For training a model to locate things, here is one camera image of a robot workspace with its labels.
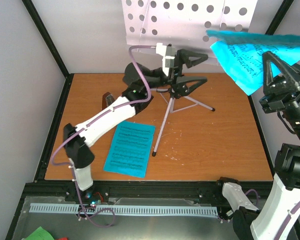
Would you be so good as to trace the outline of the white tripod music stand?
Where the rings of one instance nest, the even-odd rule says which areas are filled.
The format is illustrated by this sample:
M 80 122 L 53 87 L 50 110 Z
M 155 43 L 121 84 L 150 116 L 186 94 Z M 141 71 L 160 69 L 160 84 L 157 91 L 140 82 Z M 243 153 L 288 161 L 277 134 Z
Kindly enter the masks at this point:
M 126 42 L 137 52 L 162 57 L 163 72 L 175 79 L 181 64 L 218 65 L 208 30 L 247 32 L 255 0 L 123 0 Z

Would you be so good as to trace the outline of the blue sheet music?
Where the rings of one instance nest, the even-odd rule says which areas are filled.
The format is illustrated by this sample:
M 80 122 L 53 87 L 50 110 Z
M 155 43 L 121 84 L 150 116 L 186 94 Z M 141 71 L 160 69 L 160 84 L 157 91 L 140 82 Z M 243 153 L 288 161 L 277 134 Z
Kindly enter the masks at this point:
M 225 73 L 248 96 L 263 85 L 265 52 L 272 52 L 289 65 L 300 61 L 300 35 L 267 35 L 207 30 L 218 39 L 210 46 Z
M 123 121 L 116 126 L 103 170 L 136 178 L 146 176 L 156 127 Z

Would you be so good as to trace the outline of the brown wooden metronome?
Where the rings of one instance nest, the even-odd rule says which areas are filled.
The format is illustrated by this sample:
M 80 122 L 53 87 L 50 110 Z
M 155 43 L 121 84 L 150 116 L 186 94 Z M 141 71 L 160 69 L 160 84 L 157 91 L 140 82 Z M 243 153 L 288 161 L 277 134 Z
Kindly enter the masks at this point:
M 105 110 L 107 107 L 109 107 L 114 102 L 115 102 L 115 98 L 110 92 L 104 93 L 102 96 L 102 104 L 101 104 L 102 110 Z

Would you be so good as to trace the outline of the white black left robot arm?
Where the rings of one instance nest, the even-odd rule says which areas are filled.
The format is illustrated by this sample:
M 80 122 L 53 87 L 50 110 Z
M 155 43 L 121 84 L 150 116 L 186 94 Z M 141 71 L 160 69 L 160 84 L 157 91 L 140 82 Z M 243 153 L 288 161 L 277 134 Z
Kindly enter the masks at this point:
M 127 89 L 121 96 L 92 118 L 76 126 L 68 123 L 63 128 L 63 147 L 78 186 L 76 195 L 82 201 L 89 201 L 94 195 L 91 164 L 95 156 L 90 148 L 97 140 L 121 122 L 143 111 L 153 99 L 151 90 L 159 93 L 167 91 L 170 95 L 168 106 L 171 107 L 174 100 L 187 98 L 207 82 L 206 77 L 183 75 L 184 66 L 189 69 L 205 62 L 207 54 L 175 50 L 172 46 L 164 46 L 163 50 L 156 46 L 155 51 L 162 56 L 161 67 L 150 70 L 133 58 L 124 71 L 122 80 Z

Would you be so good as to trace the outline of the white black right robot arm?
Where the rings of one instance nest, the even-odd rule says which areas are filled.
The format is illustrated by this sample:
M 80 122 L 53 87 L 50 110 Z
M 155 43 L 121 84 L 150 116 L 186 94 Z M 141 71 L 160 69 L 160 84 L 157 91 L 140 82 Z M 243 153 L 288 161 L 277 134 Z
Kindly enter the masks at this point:
M 266 114 L 276 113 L 300 140 L 300 65 L 290 65 L 274 53 L 262 55 Z M 241 240 L 285 240 L 300 215 L 300 145 L 284 143 L 274 163 L 273 184 L 263 206 L 251 203 L 233 178 L 218 180 L 232 211 L 232 227 Z

